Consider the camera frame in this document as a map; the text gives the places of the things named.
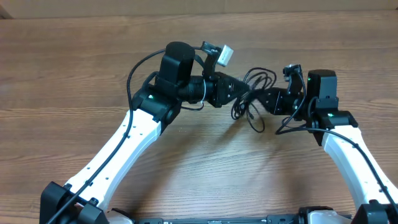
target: wooden table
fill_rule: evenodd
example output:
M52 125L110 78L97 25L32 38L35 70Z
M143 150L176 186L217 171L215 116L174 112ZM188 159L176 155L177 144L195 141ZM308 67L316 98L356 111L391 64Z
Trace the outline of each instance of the wooden table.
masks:
M340 109L398 184L398 11L300 12L0 21L0 222L37 223L40 194L75 175L113 135L128 109L132 66L171 41L228 44L227 68L278 73L301 63L338 75ZM133 92L160 57L135 74ZM200 74L198 65L194 75ZM136 217L261 217L354 206L333 161L308 133L275 136L234 122L231 105L182 111L138 159L112 202Z

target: black mount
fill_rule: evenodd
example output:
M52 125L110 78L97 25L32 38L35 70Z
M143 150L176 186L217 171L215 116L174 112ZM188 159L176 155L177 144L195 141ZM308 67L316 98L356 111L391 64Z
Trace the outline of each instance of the black mount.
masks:
M40 224L46 224L50 218L68 201L73 193L70 192L72 186L67 184L63 187L51 182L46 186L40 198ZM76 203L81 206L72 205L68 210L57 218L57 223L84 223L84 224L108 224L104 211L97 208L97 199L93 198L89 202L78 197Z
M382 205L377 200L370 200L362 204L351 222L352 224L372 223L398 223L398 217L391 205Z

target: tangled cable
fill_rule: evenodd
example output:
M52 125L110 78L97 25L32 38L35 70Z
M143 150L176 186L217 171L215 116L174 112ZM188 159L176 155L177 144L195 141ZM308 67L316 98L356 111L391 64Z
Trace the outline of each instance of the tangled cable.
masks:
M260 71L250 76L250 73L253 71ZM257 133L261 133L265 130L266 124L264 119L261 117L259 110L253 105L252 99L256 98L256 90L265 90L266 88L271 88L275 85L276 82L276 73L272 70L262 68L262 67L255 67L250 69L247 74L243 78L243 82L249 84L250 81L254 80L254 82L250 85L250 90L245 93L241 97L237 97L236 101L234 102L231 108L231 117L234 120L239 119L246 113L246 118L250 124L250 127L255 130ZM250 106L254 108L256 113L259 115L259 118L262 123L262 129L258 130L254 127L251 120L254 119L253 114L250 112Z

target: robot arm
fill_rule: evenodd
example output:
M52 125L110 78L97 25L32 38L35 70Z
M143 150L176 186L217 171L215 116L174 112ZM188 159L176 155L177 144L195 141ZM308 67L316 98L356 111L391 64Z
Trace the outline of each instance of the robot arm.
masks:
M307 130L315 136L318 144L324 147L338 166L358 210L354 220L349 220L327 210L306 209L299 216L303 217L303 222L297 220L295 223L366 223L363 220L369 221L372 218L382 220L381 223L386 223L387 220L391 223L397 221L395 205L391 206L364 157L352 144L333 134L341 134L359 144L393 200L398 201L398 190L370 154L357 122L350 112L338 110L337 79L333 71L310 71L307 95L306 92L301 92L303 82L299 83L300 77L301 81L303 80L300 65L285 67L284 75L285 80L289 82L288 88L250 90L247 83L215 71L217 63L224 66L228 63L232 54L229 47L219 48L204 42L200 49L208 56L205 62L199 61L203 67L202 76L195 77L190 75L192 63L197 59L195 49L181 42L172 42L167 46L160 70L154 73L155 84L151 85L150 80L146 81L134 95L131 110L127 112L112 138L93 160L63 187L52 182L43 191L40 199L40 224L47 223L56 213L61 214L56 223L132 223L120 213L112 211L105 215L103 210L107 209L114 191L137 158L177 117L182 102L197 103L206 100L219 108L243 96L245 102L244 105L239 105L240 108L248 108L248 104L257 99L271 114L291 115L295 120L306 121L306 129L297 128L293 131ZM131 129L126 133L131 112ZM114 152L123 136L127 138L119 150L89 186L79 192ZM65 211L60 211L60 208L71 202L70 199L73 197L73 204Z
M376 172L379 174L382 182L387 187L391 197L395 202L398 202L397 188L383 173L376 160L374 160L363 141L359 128L354 128L351 125L336 126L331 131L342 134L359 144L371 161ZM388 199L382 192L380 185L374 178L369 166L363 159L363 156L358 152L358 150L353 148L350 143L332 134L326 133L323 136L322 146L325 152L333 159L342 174L353 197L357 210L362 204L367 204L371 200L377 200L381 204L389 204Z
M150 76L155 78L154 85L149 84L150 80L144 82L132 98L131 108L112 138L63 187L51 182L43 191L40 224L49 221L105 224L110 220L131 223L122 215L115 216L115 212L106 217L103 210L107 209L114 191L133 163L177 117L182 102L207 100L219 108L249 90L243 82L215 71L217 63L226 66L232 49L204 42L200 50L208 54L205 62L197 59L195 48L188 44L169 43L159 72ZM194 60L203 66L202 76L191 76Z
M324 215L321 211L307 211L306 223L311 223L311 219L312 223L332 224L351 223L351 221L352 223L387 223L388 221L397 223L396 205L391 204L391 201L398 202L398 189L386 177L367 149L358 123L351 113L338 109L335 72L309 71L306 97L301 92L303 84L298 78L302 77L301 66L285 67L284 75L285 80L289 82L287 89L270 88L259 92L254 91L252 99L258 99L271 114L291 116L295 114L295 120L306 122L305 127L280 132L278 130L276 134L292 131L312 133L319 146L323 146L339 168L357 209L354 220L349 220L349 222L336 214ZM299 107L302 101L304 101L304 106Z

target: wood grain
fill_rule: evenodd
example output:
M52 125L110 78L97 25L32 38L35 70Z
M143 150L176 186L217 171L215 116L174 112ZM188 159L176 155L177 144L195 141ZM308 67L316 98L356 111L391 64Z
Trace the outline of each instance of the wood grain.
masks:
M132 66L171 41L228 44L219 70L290 63L338 74L340 108L398 184L398 11L97 17L0 21L0 222L37 223L44 187L65 183L112 136L127 111ZM160 57L134 74L138 90ZM193 74L200 74L195 65ZM328 205L354 206L313 136L275 136L283 117L263 112L257 134L231 105L182 111L138 159L112 207L136 217L253 217Z
M394 10L398 0L0 0L6 18Z

